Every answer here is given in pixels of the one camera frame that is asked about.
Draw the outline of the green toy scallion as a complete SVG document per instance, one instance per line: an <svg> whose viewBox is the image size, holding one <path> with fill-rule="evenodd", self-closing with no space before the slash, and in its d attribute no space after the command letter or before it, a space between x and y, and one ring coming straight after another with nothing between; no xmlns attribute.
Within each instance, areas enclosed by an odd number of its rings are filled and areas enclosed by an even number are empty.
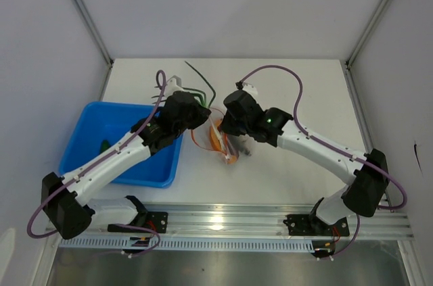
<svg viewBox="0 0 433 286"><path fill-rule="evenodd" d="M215 88L209 82L209 80L195 66L193 66L193 64L190 61L185 59L185 60L183 60L183 63L200 78L200 80L206 85L206 88L209 90L210 94L208 94L206 90L200 89L199 87L186 86L186 85L184 85L183 81L182 81L183 90L182 91L176 91L176 92L189 93L190 95L192 95L192 97L201 106L203 106L205 108L210 108L212 106L212 104L214 103L214 100L217 97L217 92L216 92ZM166 82L169 78L166 76L166 73L164 70L157 70L156 77L155 77L156 84L155 84L154 88L158 89L159 92L157 95L151 96L152 105L155 105L155 104L159 105L160 103L164 103L170 96L174 95L174 93L169 95L165 91Z"/></svg>

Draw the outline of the clear zip bag orange zipper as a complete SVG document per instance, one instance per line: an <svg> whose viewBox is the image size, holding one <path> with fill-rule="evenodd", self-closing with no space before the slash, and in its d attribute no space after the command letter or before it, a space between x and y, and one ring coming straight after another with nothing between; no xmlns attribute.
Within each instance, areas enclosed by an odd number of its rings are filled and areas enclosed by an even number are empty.
<svg viewBox="0 0 433 286"><path fill-rule="evenodd" d="M223 163L232 165L243 157L250 157L256 147L251 137L233 136L224 133L220 125L225 113L220 108L211 107L207 121L199 128L190 130L190 137L196 147L217 155Z"/></svg>

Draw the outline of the green toy cucumber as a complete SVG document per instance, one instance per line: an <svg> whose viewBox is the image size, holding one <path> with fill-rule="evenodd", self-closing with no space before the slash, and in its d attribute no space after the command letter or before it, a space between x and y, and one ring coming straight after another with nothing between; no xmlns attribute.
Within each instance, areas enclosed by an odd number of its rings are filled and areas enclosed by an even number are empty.
<svg viewBox="0 0 433 286"><path fill-rule="evenodd" d="M100 152L100 153L103 153L103 152L105 152L106 150L108 150L110 147L111 147L110 142L109 142L108 140L104 139L104 140L101 142L101 144L100 144L99 152Z"/></svg>

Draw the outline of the grey toy fish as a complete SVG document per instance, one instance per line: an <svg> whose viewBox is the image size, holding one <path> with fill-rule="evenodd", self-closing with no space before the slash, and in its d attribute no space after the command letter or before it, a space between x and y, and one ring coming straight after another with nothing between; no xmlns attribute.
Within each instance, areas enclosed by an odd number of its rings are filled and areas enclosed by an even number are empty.
<svg viewBox="0 0 433 286"><path fill-rule="evenodd" d="M251 156L253 153L253 140L248 136L234 137L233 146L237 149L239 153L245 156Z"/></svg>

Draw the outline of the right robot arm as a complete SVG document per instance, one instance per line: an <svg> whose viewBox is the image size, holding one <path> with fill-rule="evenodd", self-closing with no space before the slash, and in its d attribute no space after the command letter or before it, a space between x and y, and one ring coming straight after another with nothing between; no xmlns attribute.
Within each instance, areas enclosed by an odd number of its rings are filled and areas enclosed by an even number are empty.
<svg viewBox="0 0 433 286"><path fill-rule="evenodd" d="M247 135L259 143L292 151L328 170L345 186L320 199L309 217L310 229L324 234L341 218L351 214L370 218L379 207L388 186L384 154L342 151L333 142L319 142L318 137L302 131L295 117L279 108L263 110L244 90L236 90L223 101L226 114L221 130L233 136Z"/></svg>

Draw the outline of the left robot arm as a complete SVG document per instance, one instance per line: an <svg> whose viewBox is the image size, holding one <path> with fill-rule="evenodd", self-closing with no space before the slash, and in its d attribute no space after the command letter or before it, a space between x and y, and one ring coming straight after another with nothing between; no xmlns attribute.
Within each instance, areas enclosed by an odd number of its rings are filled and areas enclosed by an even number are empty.
<svg viewBox="0 0 433 286"><path fill-rule="evenodd" d="M201 126L210 114L191 93L174 92L96 158L63 176L54 172L45 176L41 210L63 239L72 239L91 225L105 225L115 233L150 229L148 210L134 196L97 201L92 206L89 202L122 173L171 146L186 130Z"/></svg>

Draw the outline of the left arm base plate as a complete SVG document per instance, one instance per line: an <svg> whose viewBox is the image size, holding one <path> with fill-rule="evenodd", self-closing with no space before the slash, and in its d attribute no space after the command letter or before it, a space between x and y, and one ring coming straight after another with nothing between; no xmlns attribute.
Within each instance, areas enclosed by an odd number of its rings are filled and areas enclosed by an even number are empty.
<svg viewBox="0 0 433 286"><path fill-rule="evenodd" d="M143 233L137 230L137 227L156 231L159 234L165 234L168 226L168 212L148 212L138 214L132 222L127 223L128 227L121 227L119 224L109 224L108 232L111 233Z"/></svg>

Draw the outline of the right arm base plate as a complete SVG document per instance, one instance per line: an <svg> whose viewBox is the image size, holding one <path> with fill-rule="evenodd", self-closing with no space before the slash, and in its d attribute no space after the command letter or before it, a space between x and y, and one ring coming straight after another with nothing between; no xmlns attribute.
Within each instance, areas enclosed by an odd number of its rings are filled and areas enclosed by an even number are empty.
<svg viewBox="0 0 433 286"><path fill-rule="evenodd" d="M319 219L312 219L309 214L288 214L283 223L290 236L313 237L348 237L350 230L347 218L341 218L334 224L326 224Z"/></svg>

